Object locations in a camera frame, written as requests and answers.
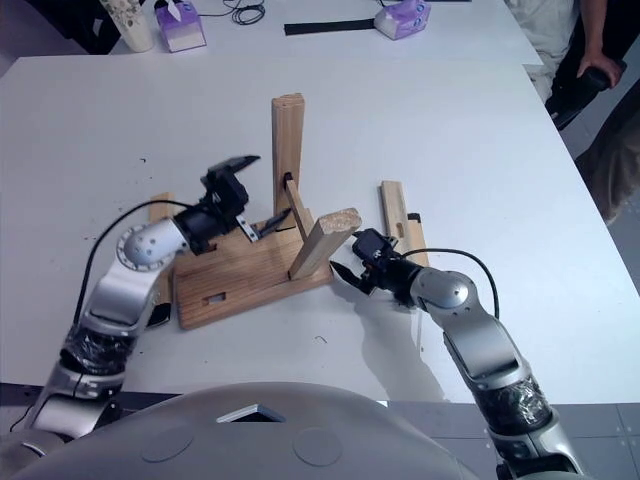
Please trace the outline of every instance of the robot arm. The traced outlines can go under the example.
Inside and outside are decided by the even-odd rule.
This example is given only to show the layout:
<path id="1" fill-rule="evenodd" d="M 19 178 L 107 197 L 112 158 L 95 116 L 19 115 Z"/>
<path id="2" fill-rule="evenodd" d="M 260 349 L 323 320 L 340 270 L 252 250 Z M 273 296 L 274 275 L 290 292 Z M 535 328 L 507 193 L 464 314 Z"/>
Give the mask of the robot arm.
<path id="1" fill-rule="evenodd" d="M 69 331 L 27 428 L 74 439 L 117 418 L 113 397 L 153 311 L 156 281 L 175 255 L 188 249 L 202 254 L 210 239 L 237 226 L 257 241 L 289 213 L 277 215 L 262 230 L 241 216 L 249 197 L 235 173 L 258 158 L 233 158 L 209 169 L 201 179 L 206 194 L 197 205 L 173 219 L 132 227 L 120 237 L 116 258 Z"/>
<path id="2" fill-rule="evenodd" d="M 373 229 L 357 237 L 353 251 L 365 273 L 358 278 L 340 264 L 333 263 L 334 268 L 364 293 L 390 290 L 401 304 L 428 312 L 442 328 L 445 345 L 504 459 L 504 478 L 544 471 L 584 475 L 529 363 L 504 325 L 484 310 L 473 281 L 403 258 L 393 250 L 392 239 Z"/>

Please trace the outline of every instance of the black strap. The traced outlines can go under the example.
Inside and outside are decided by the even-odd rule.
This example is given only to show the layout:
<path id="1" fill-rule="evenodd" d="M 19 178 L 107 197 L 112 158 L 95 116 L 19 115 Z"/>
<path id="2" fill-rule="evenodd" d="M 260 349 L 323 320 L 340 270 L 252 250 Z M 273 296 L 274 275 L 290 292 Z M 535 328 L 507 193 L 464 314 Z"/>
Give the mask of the black strap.
<path id="1" fill-rule="evenodd" d="M 287 23 L 284 26 L 285 35 L 305 35 L 307 33 L 342 32 L 346 30 L 371 30 L 373 18 L 365 20 L 349 20 L 347 22 L 320 23 Z"/>

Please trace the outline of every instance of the black pants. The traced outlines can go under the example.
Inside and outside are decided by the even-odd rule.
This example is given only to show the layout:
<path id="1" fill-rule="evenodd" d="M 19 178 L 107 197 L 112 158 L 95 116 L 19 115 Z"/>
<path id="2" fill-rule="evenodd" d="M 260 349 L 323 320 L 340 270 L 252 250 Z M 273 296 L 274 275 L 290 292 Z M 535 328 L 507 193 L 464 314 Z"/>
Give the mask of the black pants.
<path id="1" fill-rule="evenodd" d="M 611 112 L 576 165 L 605 221 L 640 187 L 640 80 Z"/>

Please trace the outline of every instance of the rectangular slot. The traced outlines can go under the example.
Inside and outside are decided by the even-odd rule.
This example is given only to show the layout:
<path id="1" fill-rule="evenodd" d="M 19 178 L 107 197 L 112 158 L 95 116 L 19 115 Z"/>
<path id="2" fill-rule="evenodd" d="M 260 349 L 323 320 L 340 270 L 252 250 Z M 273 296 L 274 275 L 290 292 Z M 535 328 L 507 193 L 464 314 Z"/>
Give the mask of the rectangular slot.
<path id="1" fill-rule="evenodd" d="M 216 418 L 216 423 L 282 423 L 284 417 L 263 405 L 254 404 Z"/>
<path id="2" fill-rule="evenodd" d="M 215 303 L 224 302 L 227 299 L 227 292 L 216 293 L 210 297 L 204 299 L 204 303 L 207 305 L 213 305 Z"/>

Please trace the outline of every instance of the wooden beam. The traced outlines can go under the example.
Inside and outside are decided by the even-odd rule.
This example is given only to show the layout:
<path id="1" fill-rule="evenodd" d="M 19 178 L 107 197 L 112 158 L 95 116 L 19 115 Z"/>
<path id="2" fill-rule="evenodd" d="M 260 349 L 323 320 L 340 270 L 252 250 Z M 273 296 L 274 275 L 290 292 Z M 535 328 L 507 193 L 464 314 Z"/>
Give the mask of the wooden beam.
<path id="1" fill-rule="evenodd" d="M 285 182 L 285 192 L 287 193 L 289 206 L 291 207 L 293 216 L 298 224 L 300 236 L 302 237 L 302 240 L 306 241 L 311 233 L 311 229 L 313 228 L 313 217 L 311 216 L 311 212 L 308 208 L 304 208 L 296 182 L 293 180 L 287 180 Z"/>
<path id="2" fill-rule="evenodd" d="M 289 268 L 289 277 L 298 280 L 312 275 L 362 224 L 355 208 L 320 217 Z"/>
<path id="3" fill-rule="evenodd" d="M 385 180 L 380 185 L 387 235 L 398 239 L 396 252 L 409 251 L 409 219 L 404 204 L 402 183 Z"/>
<path id="4" fill-rule="evenodd" d="M 173 200 L 173 193 L 165 192 L 154 197 L 151 200 Z M 149 205 L 149 222 L 159 222 L 163 218 L 171 218 L 174 215 L 173 205 L 168 203 L 154 203 Z M 158 300 L 157 305 L 163 303 L 171 303 L 173 295 L 171 294 L 171 275 L 172 269 L 169 268 L 162 272 L 158 277 Z"/>
<path id="5" fill-rule="evenodd" d="M 410 213 L 409 219 L 409 250 L 418 250 L 421 248 L 427 248 L 427 244 L 424 241 L 424 232 L 422 231 L 422 220 L 419 213 Z M 422 265 L 423 267 L 429 266 L 429 257 L 427 253 L 416 253 L 409 259 L 412 262 Z"/>
<path id="6" fill-rule="evenodd" d="M 274 214 L 289 206 L 284 176 L 290 172 L 298 185 L 302 155 L 302 127 L 304 98 L 299 93 L 283 95 L 271 100 L 271 129 L 273 148 L 273 200 Z M 289 215 L 278 230 L 294 227 L 296 221 Z"/>

